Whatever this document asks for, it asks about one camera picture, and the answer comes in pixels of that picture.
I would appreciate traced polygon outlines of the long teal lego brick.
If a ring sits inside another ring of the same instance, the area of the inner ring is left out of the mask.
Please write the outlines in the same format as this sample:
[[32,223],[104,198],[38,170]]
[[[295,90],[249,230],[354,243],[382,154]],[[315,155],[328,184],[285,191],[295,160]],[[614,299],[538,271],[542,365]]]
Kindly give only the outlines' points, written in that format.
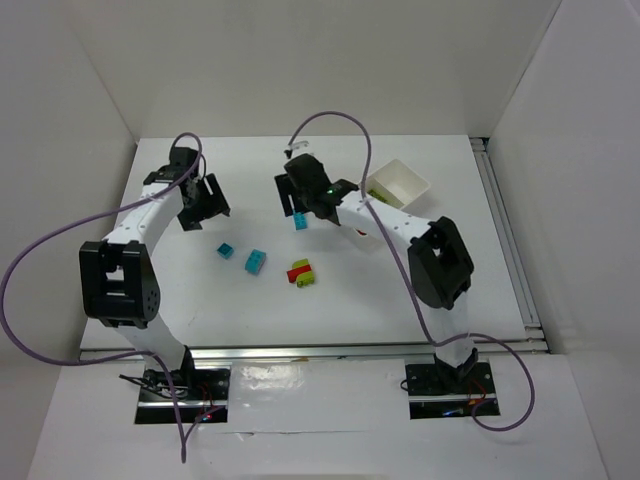
[[296,231],[302,231],[308,228],[306,215],[302,212],[295,212],[292,215],[294,227]]

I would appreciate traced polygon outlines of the long green lego brick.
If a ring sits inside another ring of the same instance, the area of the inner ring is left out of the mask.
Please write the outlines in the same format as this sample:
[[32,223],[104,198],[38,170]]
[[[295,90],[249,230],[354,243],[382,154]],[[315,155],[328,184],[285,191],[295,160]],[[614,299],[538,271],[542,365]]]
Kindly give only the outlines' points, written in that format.
[[367,191],[367,194],[375,199],[377,199],[380,202],[383,202],[385,204],[389,203],[389,196],[384,192],[384,191],[379,191],[376,189],[369,189]]

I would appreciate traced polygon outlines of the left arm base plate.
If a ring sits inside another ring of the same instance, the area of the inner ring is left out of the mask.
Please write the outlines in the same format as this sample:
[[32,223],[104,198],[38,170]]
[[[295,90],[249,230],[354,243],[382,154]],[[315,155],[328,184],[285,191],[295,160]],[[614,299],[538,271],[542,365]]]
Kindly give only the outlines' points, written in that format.
[[[176,423],[169,385],[163,376],[153,372],[145,372],[138,377],[120,374],[119,379],[138,389],[135,424],[167,425]],[[181,422],[184,424],[194,422],[226,423],[228,421],[230,379],[231,369],[219,367],[195,370],[190,386],[176,382],[175,389]]]

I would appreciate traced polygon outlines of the curved teal lego brick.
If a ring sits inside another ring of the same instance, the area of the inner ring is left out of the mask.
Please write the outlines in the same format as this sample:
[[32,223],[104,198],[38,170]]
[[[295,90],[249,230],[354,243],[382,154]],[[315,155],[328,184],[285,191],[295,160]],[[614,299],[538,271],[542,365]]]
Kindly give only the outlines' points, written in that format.
[[266,261],[266,253],[253,249],[245,262],[245,270],[252,274],[258,275]]

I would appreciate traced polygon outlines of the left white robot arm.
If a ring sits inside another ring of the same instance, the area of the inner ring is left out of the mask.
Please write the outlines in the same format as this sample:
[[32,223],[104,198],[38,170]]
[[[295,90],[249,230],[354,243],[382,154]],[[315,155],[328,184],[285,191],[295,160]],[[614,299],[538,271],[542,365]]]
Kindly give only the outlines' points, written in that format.
[[198,380],[191,351],[171,333],[159,313],[161,289],[152,253],[174,220],[183,231],[197,231],[230,207],[214,174],[198,173],[199,154],[173,146],[169,163],[143,182],[136,206],[100,241],[88,241],[79,251],[85,313],[118,332],[133,348],[152,353],[145,374],[166,385],[191,388]]

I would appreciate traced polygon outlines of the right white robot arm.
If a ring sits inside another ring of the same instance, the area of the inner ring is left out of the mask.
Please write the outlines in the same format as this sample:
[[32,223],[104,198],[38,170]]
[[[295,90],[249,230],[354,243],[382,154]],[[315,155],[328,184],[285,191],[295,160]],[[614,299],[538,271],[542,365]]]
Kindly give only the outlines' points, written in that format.
[[275,177],[286,215],[295,207],[340,227],[349,227],[387,243],[401,267],[416,306],[431,312],[422,320],[435,347],[438,374],[460,383],[478,359],[470,335],[467,292],[474,264],[456,224],[412,216],[340,179],[333,182],[309,153],[285,151],[285,172]]

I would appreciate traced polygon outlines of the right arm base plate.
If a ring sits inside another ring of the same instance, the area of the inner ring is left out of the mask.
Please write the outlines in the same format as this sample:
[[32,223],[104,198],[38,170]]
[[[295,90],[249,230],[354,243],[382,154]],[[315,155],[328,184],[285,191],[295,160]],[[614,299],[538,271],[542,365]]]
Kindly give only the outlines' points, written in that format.
[[499,416],[500,407],[488,362],[477,363],[460,384],[446,385],[433,363],[406,364],[400,388],[408,395],[411,420]]

